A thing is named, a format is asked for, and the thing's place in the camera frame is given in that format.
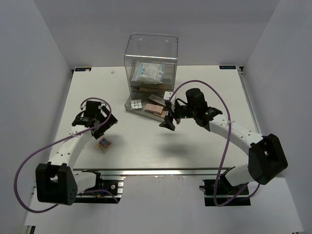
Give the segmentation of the white cotton pad pack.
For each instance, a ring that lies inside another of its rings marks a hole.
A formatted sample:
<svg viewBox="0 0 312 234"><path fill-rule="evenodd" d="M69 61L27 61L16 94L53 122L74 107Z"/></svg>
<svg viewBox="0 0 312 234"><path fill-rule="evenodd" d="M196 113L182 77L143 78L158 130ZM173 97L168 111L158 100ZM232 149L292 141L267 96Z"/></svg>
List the white cotton pad pack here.
<svg viewBox="0 0 312 234"><path fill-rule="evenodd" d="M152 77L151 81L160 83L164 76L164 65L160 63L152 63L149 75Z"/></svg>

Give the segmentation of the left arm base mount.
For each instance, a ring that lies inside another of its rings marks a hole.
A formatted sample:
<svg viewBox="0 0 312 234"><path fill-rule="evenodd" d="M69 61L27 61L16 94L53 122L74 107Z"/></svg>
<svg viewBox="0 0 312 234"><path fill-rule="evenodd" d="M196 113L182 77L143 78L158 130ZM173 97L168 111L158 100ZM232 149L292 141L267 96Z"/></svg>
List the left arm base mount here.
<svg viewBox="0 0 312 234"><path fill-rule="evenodd" d="M123 193L124 179L119 177L97 178L96 185L76 196L75 203L118 204Z"/></svg>

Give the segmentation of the pink slim makeup palette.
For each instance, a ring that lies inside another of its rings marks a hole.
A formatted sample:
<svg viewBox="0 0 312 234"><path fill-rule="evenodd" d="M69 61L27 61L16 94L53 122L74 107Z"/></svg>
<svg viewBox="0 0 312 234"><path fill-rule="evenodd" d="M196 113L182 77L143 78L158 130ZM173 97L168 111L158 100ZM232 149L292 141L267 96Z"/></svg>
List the pink slim makeup palette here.
<svg viewBox="0 0 312 234"><path fill-rule="evenodd" d="M150 112L150 113L161 114L162 111L163 111L163 106L147 103L145 105L144 110L147 111L147 112Z"/></svg>

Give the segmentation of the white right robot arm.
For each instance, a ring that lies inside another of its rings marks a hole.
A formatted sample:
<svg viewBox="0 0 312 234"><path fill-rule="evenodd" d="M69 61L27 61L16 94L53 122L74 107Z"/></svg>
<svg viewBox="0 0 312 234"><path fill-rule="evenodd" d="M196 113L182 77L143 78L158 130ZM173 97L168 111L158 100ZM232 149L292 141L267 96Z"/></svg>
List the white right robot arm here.
<svg viewBox="0 0 312 234"><path fill-rule="evenodd" d="M204 94L198 88L186 92L184 102L172 92L164 93L165 109L168 111L160 127L175 130L174 121L192 118L207 131L228 139L247 156L245 165L232 167L221 176L220 188L225 194L232 194L238 185L258 182L266 185L288 167L279 138L274 134L264 136L229 121L217 108L208 106Z"/></svg>

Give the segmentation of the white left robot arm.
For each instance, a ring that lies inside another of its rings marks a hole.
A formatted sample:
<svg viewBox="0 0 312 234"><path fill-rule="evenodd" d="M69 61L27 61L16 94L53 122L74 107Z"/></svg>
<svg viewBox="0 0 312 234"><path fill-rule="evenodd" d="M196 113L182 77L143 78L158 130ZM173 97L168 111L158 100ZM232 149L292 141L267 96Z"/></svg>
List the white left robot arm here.
<svg viewBox="0 0 312 234"><path fill-rule="evenodd" d="M37 198L40 202L72 205L83 193L97 195L104 186L99 173L89 170L74 172L74 165L84 146L101 138L117 123L110 105L102 99L88 98L80 105L68 138L45 164L36 168Z"/></svg>

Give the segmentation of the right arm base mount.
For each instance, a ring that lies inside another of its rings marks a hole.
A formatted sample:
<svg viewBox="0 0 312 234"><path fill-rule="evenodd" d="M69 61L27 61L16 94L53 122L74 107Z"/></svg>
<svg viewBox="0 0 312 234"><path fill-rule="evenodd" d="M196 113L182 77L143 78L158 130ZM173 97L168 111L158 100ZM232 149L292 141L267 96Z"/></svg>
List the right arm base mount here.
<svg viewBox="0 0 312 234"><path fill-rule="evenodd" d="M202 185L199 185L199 189L204 193L204 202L206 207L215 207L214 203L214 179L203 180ZM216 201L218 204L225 203L230 200L240 190L244 189L235 199L226 206L251 206L249 198L249 189L244 185L238 185L232 188L224 185L221 180L218 182Z"/></svg>

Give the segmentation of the grey nine-pan eyeshadow palette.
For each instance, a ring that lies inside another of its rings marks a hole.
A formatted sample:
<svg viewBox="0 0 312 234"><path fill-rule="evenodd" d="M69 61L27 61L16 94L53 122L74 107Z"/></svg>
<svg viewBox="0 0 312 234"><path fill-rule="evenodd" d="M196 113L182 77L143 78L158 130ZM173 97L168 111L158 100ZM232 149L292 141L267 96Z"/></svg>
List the grey nine-pan eyeshadow palette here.
<svg viewBox="0 0 312 234"><path fill-rule="evenodd" d="M132 99L130 100L130 107L132 109L142 109L142 101L141 99Z"/></svg>

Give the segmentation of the brown four-pan eyeshadow palette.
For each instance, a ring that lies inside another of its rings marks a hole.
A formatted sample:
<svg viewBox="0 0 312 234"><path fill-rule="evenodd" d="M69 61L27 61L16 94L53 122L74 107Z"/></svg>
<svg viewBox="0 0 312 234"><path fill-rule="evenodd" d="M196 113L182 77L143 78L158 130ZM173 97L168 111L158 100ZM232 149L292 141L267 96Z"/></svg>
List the brown four-pan eyeshadow palette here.
<svg viewBox="0 0 312 234"><path fill-rule="evenodd" d="M162 110L161 114L155 113L156 116L164 118L167 115L168 111Z"/></svg>

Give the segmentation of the beige clear makeup compact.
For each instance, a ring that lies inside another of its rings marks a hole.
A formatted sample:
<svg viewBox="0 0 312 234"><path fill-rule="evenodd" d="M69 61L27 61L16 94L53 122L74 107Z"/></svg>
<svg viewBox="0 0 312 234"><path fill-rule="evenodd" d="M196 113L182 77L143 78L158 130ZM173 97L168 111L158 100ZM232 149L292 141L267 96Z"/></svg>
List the beige clear makeup compact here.
<svg viewBox="0 0 312 234"><path fill-rule="evenodd" d="M148 99L152 102L155 102L157 105L165 106L165 100L162 97L150 94Z"/></svg>

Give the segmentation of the clear smoky makeup organizer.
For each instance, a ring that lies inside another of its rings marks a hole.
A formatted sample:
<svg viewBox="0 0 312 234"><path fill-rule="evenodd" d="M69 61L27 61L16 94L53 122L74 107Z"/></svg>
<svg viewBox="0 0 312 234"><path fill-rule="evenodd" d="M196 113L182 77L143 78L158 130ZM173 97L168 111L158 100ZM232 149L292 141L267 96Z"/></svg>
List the clear smoky makeup organizer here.
<svg viewBox="0 0 312 234"><path fill-rule="evenodd" d="M132 33L124 54L124 66L130 95L125 110L162 122L164 95L172 92L176 82L178 37L169 34Z"/></svg>

